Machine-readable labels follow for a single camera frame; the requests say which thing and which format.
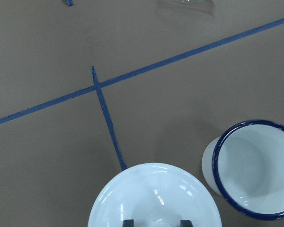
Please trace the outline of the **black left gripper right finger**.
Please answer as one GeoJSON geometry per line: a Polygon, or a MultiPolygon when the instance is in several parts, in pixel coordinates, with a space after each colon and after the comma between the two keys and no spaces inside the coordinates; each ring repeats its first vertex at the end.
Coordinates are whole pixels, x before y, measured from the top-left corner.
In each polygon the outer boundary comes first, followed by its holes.
{"type": "Polygon", "coordinates": [[[190,220],[181,220],[180,227],[193,227],[193,224],[190,220]]]}

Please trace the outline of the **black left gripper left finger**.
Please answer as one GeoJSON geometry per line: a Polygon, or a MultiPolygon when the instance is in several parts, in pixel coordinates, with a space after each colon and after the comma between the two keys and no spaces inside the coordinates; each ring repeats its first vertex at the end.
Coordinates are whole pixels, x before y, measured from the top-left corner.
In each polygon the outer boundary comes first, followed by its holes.
{"type": "Polygon", "coordinates": [[[133,219],[124,220],[122,227],[134,227],[134,220],[133,219]]]}

